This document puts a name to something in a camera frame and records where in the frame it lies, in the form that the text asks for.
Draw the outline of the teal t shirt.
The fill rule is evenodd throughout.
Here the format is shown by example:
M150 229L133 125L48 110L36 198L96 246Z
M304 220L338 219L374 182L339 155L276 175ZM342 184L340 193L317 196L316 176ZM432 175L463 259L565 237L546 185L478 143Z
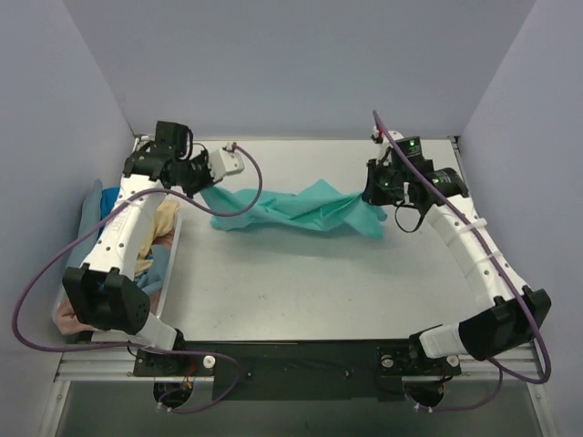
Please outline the teal t shirt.
M364 202L360 193L343 194L323 179L298 193L212 187L201 196L211 210L237 214L210 220L223 231L280 225L318 232L350 228L368 239L384 237L387 215L382 208Z

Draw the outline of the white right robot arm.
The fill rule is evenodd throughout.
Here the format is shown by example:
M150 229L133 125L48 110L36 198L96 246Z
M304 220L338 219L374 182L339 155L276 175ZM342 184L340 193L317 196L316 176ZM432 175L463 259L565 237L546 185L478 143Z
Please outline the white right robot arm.
M510 267L476 212L465 182L453 168L436 169L423 155L419 137L399 136L394 144L375 129L382 149L367 163L363 201L374 206L413 208L451 251L476 301L476 315L412 336L406 351L411 369L428 372L439 358L468 354L478 361L535 338L551 301L532 290Z

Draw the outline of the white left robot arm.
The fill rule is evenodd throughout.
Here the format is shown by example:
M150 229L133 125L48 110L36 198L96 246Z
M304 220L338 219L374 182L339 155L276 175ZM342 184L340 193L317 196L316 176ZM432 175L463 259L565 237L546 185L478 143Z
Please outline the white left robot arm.
M125 161L115 216L77 268L67 268L63 285L77 319L93 329L116 330L158 349L155 364L176 375L188 354L178 331L150 311L149 296L135 283L138 252L155 212L173 186L186 196L211 185L209 154L193 154L193 134L179 123L159 121L153 140Z

